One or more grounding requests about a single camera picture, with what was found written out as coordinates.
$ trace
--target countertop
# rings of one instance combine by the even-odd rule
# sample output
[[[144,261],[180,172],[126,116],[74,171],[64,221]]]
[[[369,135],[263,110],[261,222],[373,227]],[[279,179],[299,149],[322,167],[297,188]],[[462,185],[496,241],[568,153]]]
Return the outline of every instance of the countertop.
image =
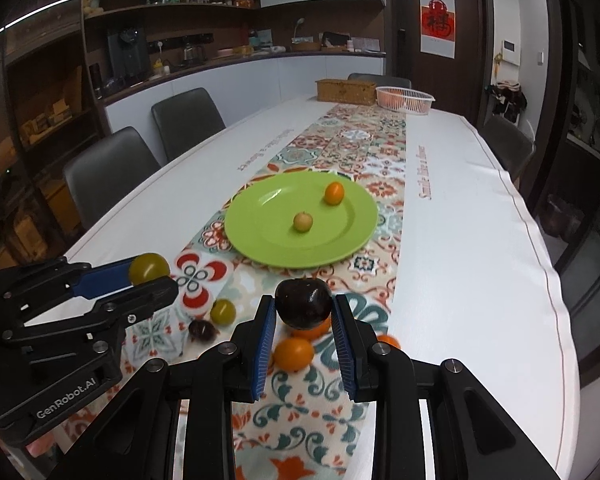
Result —
[[[215,59],[208,60],[205,64],[199,66],[193,66],[191,68],[184,68],[182,70],[178,70],[177,72],[173,72],[169,75],[159,77],[157,79],[146,80],[140,83],[136,83],[133,86],[129,86],[108,97],[102,98],[98,101],[98,104],[101,106],[108,106],[110,104],[115,103],[116,101],[120,101],[125,97],[129,97],[130,95],[141,92],[142,90],[146,90],[147,88],[151,88],[153,86],[157,86],[159,84],[165,83],[167,81],[173,81],[179,77],[183,77],[189,74],[194,74],[197,72],[203,72],[205,70],[211,70],[213,68],[218,68],[220,66],[229,66],[238,63],[247,63],[250,61],[258,61],[261,59],[275,59],[280,57],[301,57],[301,56],[357,56],[357,57],[385,57],[385,54],[375,54],[369,52],[326,52],[323,50],[318,51],[308,51],[308,52],[282,52],[279,54],[251,54],[250,56],[243,57],[219,57]]]

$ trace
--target gray chair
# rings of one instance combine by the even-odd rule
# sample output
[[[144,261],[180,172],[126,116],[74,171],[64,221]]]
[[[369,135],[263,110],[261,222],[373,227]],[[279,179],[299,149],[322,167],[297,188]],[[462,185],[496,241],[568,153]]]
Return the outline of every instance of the gray chair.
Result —
[[[533,140],[500,115],[491,116],[478,133],[514,182],[536,150]]]
[[[64,179],[85,229],[160,169],[135,128],[88,147],[64,167]]]
[[[174,95],[151,107],[160,138],[171,161],[224,130],[224,121],[204,88]]]
[[[403,77],[394,77],[392,75],[376,75],[376,74],[349,74],[348,79],[359,79],[362,81],[371,81],[377,86],[396,86],[398,88],[411,88],[411,81]]]

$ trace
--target poster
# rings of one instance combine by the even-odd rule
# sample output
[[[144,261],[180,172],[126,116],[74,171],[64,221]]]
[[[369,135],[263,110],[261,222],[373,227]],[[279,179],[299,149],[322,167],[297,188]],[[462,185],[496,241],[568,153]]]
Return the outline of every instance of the poster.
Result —
[[[456,0],[420,0],[420,51],[456,57]]]

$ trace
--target dark plum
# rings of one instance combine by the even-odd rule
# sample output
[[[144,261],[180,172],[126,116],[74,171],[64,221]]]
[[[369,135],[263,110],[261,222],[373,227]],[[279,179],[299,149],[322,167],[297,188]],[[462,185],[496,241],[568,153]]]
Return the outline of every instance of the dark plum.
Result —
[[[323,280],[296,278],[276,287],[276,310],[280,319],[296,330],[311,330],[331,313],[331,291]]]

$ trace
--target kitchen counter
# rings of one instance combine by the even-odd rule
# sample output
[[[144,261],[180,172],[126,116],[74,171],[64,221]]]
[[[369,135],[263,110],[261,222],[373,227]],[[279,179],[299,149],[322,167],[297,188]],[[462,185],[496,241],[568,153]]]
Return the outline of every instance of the kitchen counter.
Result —
[[[153,86],[165,83],[167,81],[173,81],[174,79],[181,78],[183,76],[194,74],[197,72],[204,72],[205,70],[211,70],[213,68],[218,68],[221,66],[229,66],[240,63],[247,63],[250,61],[258,61],[261,59],[279,59],[284,57],[307,57],[307,56],[345,56],[345,57],[376,57],[376,58],[384,58],[385,54],[375,54],[375,53],[367,53],[367,52],[329,52],[324,50],[318,51],[307,51],[307,52],[282,52],[279,54],[251,54],[250,56],[227,56],[227,57],[217,57],[215,59],[208,60],[205,64],[193,66],[191,68],[184,68],[182,70],[177,70],[169,75],[161,76],[156,79],[142,81],[140,83],[136,83],[135,85],[129,86],[117,92],[113,95],[100,99],[98,102],[103,106],[109,106],[110,104],[115,103],[116,101],[120,101],[126,97],[129,97],[133,94],[136,94],[142,90],[146,90],[147,88],[151,88]]]
[[[289,99],[315,96],[315,82],[320,79],[346,79],[354,72],[383,74],[384,64],[382,55],[349,52],[290,52],[221,58],[144,81],[101,103],[110,131],[134,127],[158,163],[164,165],[167,156],[152,116],[152,107],[160,101],[204,88],[216,104],[224,125],[231,126]]]

